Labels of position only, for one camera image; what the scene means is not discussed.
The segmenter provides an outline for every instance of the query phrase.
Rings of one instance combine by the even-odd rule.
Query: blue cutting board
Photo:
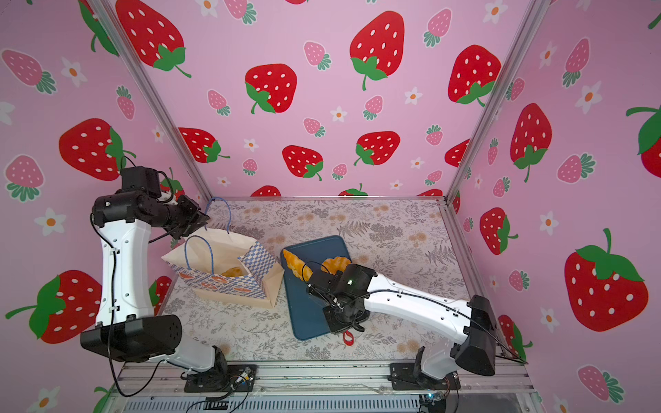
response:
[[[284,249],[298,256],[303,262],[316,261],[322,263],[327,258],[337,256],[345,256],[351,259],[344,244],[344,239],[338,235],[286,246]],[[280,262],[282,268],[285,269],[285,290],[287,291],[287,302],[294,337],[299,340],[309,340],[331,332],[323,313],[323,308],[327,306],[326,302],[307,293],[307,283],[296,278],[287,267],[287,260],[285,260],[282,251],[280,251]],[[311,262],[308,263],[308,266],[313,271],[320,268],[318,264]]]

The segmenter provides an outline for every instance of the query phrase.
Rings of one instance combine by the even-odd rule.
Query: floral tablecloth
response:
[[[289,245],[340,235],[354,262],[397,282],[455,299],[468,292],[435,200],[230,201],[230,230],[254,237],[274,256]],[[224,228],[224,202],[212,204],[211,227]],[[374,313],[347,346],[327,334],[307,341],[292,333],[287,295],[275,309],[205,301],[178,280],[163,314],[176,314],[185,333],[219,346],[229,360],[410,359],[440,339],[409,321]]]

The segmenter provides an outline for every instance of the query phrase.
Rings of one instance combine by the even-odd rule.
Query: red strawberry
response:
[[[468,148],[468,143],[470,141],[470,139],[466,139],[459,145],[450,148],[450,150],[446,152],[446,163],[448,165],[452,165],[453,167],[459,168],[459,163],[463,158],[463,154],[466,153],[466,148]]]
[[[319,174],[324,167],[324,159],[321,154],[312,149],[289,145],[282,150],[282,158],[287,164],[287,169],[299,178],[312,178]]]
[[[163,15],[140,0],[117,0],[117,17],[137,56],[147,66],[163,71],[177,68],[186,60],[184,38]]]
[[[194,128],[179,128],[179,132],[184,137],[188,150],[199,163],[215,162],[218,157],[229,159],[220,155],[220,143],[209,132]]]
[[[251,196],[281,196],[279,189],[272,185],[265,185],[253,192]]]
[[[292,105],[296,73],[282,63],[255,66],[246,73],[246,91],[255,106],[265,112],[282,113]]]
[[[363,161],[366,165],[380,165],[390,159],[392,154],[399,146],[401,139],[395,132],[371,132],[358,138],[356,144],[356,159],[354,166],[358,161]]]
[[[131,94],[128,92],[128,89],[124,86],[117,88],[117,105],[120,107],[120,110],[124,114],[124,117],[128,120],[133,119],[136,114],[136,106],[131,100]]]
[[[57,91],[55,79],[47,71],[42,71],[34,57],[16,50],[3,49],[2,60],[19,81],[35,87],[39,93],[53,94]]]
[[[624,401],[624,389],[619,386],[619,381],[607,371],[602,373],[593,365],[585,365],[578,369],[576,374],[580,382],[599,400],[607,402],[610,398],[615,404]]]
[[[154,315],[159,314],[161,305],[170,289],[170,283],[172,283],[172,280],[170,280],[169,277],[161,276],[151,284],[151,287],[149,287],[149,298],[151,300],[151,305],[154,307]]]
[[[524,339],[519,328],[509,316],[505,314],[501,315],[498,317],[498,323],[500,323],[500,329],[502,330],[503,335],[505,335],[505,341],[507,341],[507,346],[510,351],[526,361],[524,348],[532,347],[533,342],[529,341],[528,344],[524,345]]]
[[[501,208],[490,209],[482,215],[480,233],[494,255],[500,255],[507,249],[509,239],[519,237],[518,234],[510,236],[510,220]]]
[[[638,133],[638,154],[645,169],[661,178],[661,107],[631,108],[627,111],[627,116],[638,112],[654,113]]]
[[[564,282],[578,322],[594,331],[606,331],[633,318],[647,306],[644,280],[631,261],[611,254],[611,231],[606,228],[608,250],[588,245],[564,263]]]
[[[18,155],[5,168],[5,177],[9,181],[6,189],[17,201],[34,201],[44,184],[44,174],[37,161],[28,155]]]
[[[587,37],[578,41],[564,64],[566,72],[563,75],[563,86],[569,87],[576,83],[580,71],[585,68],[590,59],[590,39]]]
[[[86,273],[69,270],[44,285],[37,304],[10,311],[9,320],[21,311],[34,309],[30,329],[43,342],[57,344],[76,337],[94,325],[101,300],[101,284]]]
[[[126,166],[122,138],[101,119],[88,119],[59,137],[59,154],[73,168],[96,179],[116,180]]]
[[[392,75],[404,55],[404,19],[399,13],[385,11],[358,32],[351,41],[349,56],[354,69],[365,81],[378,81]]]
[[[536,103],[526,106],[516,121],[510,158],[519,169],[528,169],[524,182],[528,182],[530,165],[538,164],[551,144],[553,131],[549,119]]]
[[[455,103],[469,104],[493,89],[500,73],[500,60],[482,46],[473,44],[465,48],[455,60],[447,96]]]

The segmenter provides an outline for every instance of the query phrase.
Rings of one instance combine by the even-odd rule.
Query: strawberry wallpaper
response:
[[[118,171],[132,163],[173,176],[176,195],[196,190],[86,1],[0,9],[0,331],[3,368],[13,375],[0,404],[98,413],[112,382],[108,361],[79,343],[101,296],[92,204],[119,189]],[[169,249],[167,239],[149,247],[155,311],[169,288],[160,259]]]
[[[621,4],[551,4],[455,201],[547,412],[658,411],[661,4]]]
[[[115,9],[215,194],[415,196],[447,192],[527,5],[117,0]]]

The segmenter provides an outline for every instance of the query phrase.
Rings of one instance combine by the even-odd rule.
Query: blue rope handle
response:
[[[204,213],[209,212],[209,207],[211,206],[211,203],[215,200],[221,200],[222,202],[225,202],[225,205],[227,205],[227,210],[229,211],[229,221],[227,222],[227,233],[229,234],[229,225],[232,223],[232,209],[229,207],[229,204],[227,201],[225,201],[223,198],[220,198],[219,196],[214,196],[212,199],[207,202],[207,208],[204,210]]]
[[[207,246],[209,247],[209,252],[211,253],[211,273],[214,274],[215,273],[214,272],[214,251],[211,249],[211,244],[209,244],[209,241],[202,238],[200,235],[191,235],[186,240],[186,243],[184,243],[184,257],[186,258],[186,265],[188,266],[188,269],[192,270],[192,268],[190,267],[190,264],[188,263],[188,249],[187,249],[188,248],[188,242],[190,241],[191,238],[199,238],[199,239],[203,240],[207,244]]]

